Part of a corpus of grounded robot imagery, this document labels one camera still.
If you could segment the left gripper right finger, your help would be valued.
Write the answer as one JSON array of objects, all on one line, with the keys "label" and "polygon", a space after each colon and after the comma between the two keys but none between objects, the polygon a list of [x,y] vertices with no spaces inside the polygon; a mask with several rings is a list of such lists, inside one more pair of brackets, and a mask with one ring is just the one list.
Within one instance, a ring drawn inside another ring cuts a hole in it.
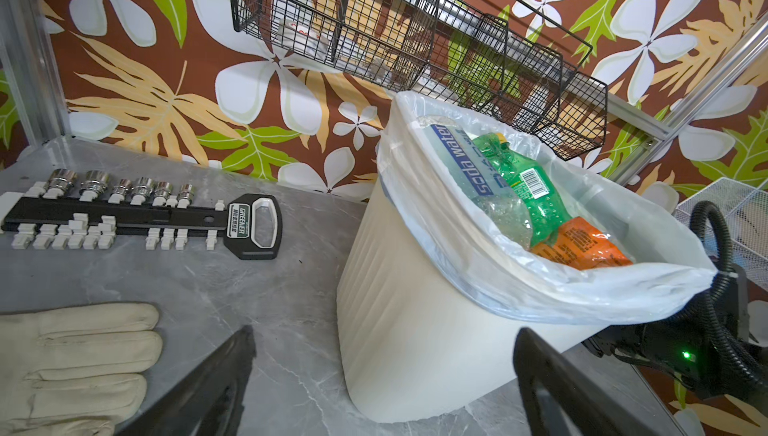
[{"label": "left gripper right finger", "polygon": [[654,435],[656,432],[587,378],[575,365],[523,327],[512,356],[533,435]]}]

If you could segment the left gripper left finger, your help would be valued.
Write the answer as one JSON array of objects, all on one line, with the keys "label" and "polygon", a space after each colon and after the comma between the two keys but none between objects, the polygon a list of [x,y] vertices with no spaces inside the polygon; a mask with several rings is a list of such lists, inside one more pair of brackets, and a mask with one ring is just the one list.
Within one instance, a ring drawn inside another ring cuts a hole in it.
[{"label": "left gripper left finger", "polygon": [[243,326],[119,433],[235,435],[256,356],[253,329]]}]

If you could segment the orange juice label bottle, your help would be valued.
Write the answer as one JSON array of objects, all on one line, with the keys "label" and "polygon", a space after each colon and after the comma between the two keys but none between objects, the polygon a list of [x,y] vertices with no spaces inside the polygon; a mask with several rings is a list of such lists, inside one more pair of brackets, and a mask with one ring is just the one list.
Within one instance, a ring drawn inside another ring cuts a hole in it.
[{"label": "orange juice label bottle", "polygon": [[537,244],[530,252],[581,271],[633,264],[607,234],[582,217],[562,224],[553,239]]}]

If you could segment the green bottle yellow cap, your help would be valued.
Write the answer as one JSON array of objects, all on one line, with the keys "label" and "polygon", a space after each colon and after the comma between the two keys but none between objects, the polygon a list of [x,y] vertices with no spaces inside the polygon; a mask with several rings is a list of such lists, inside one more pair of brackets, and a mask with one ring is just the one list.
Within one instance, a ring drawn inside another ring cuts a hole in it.
[{"label": "green bottle yellow cap", "polygon": [[513,151],[501,133],[478,136],[473,143],[527,207],[532,227],[530,247],[548,241],[572,218],[542,166]]}]

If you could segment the crushed blue label water bottle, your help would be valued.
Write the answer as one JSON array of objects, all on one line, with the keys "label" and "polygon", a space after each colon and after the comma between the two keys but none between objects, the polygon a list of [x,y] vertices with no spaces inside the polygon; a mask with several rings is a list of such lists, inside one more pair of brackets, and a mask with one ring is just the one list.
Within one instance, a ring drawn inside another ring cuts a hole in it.
[{"label": "crushed blue label water bottle", "polygon": [[510,240],[530,248],[533,228],[529,211],[501,174],[452,119],[425,116],[418,126],[462,192]]}]

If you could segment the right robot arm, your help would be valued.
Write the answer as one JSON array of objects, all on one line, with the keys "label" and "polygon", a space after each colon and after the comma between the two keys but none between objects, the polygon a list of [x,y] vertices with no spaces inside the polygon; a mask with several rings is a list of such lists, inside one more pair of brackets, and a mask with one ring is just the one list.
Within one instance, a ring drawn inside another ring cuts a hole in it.
[{"label": "right robot arm", "polygon": [[725,216],[711,201],[696,203],[689,229],[715,244],[717,274],[673,316],[610,326],[583,342],[594,356],[660,371],[702,400],[732,396],[767,409],[767,349],[749,333],[748,278],[735,263]]}]

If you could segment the clear bin liner bag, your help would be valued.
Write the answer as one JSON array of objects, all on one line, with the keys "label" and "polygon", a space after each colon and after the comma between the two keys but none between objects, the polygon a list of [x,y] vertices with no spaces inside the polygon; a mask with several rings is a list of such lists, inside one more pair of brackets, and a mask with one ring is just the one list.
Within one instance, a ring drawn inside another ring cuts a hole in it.
[{"label": "clear bin liner bag", "polygon": [[[424,125],[432,116],[473,135],[502,134],[513,150],[542,166],[567,210],[607,233],[630,264],[578,270],[507,238],[440,160]],[[415,92],[394,96],[377,166],[385,194],[442,276],[505,318],[575,325],[657,321],[707,290],[717,272],[699,238],[664,208],[561,160],[533,135]]]}]

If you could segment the white plastic trash bin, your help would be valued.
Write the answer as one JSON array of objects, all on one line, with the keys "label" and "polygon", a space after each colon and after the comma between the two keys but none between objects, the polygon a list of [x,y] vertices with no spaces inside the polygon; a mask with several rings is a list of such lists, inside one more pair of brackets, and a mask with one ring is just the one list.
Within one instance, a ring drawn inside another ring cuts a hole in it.
[{"label": "white plastic trash bin", "polygon": [[516,377],[526,322],[470,301],[432,264],[376,184],[338,283],[347,391],[377,423],[442,415]]}]

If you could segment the white red item in basket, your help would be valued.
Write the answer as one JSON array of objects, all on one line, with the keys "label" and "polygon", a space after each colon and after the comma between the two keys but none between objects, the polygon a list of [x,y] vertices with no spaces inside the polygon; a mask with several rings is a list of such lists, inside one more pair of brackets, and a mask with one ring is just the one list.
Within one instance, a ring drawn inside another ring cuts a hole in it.
[{"label": "white red item in basket", "polygon": [[320,33],[297,21],[284,19],[279,33],[283,45],[294,52],[317,55],[327,50],[327,42]]}]

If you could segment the black socket holder rail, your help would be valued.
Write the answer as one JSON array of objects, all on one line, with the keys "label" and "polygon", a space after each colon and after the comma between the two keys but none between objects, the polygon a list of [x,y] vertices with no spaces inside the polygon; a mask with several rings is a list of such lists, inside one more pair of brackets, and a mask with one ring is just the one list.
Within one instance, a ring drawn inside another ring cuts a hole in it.
[{"label": "black socket holder rail", "polygon": [[240,260],[277,257],[283,220],[274,196],[248,193],[203,207],[195,195],[191,184],[56,169],[23,192],[2,194],[1,230],[15,250],[106,250],[125,235],[144,237],[148,251],[183,250],[196,237],[206,250],[223,244]]}]

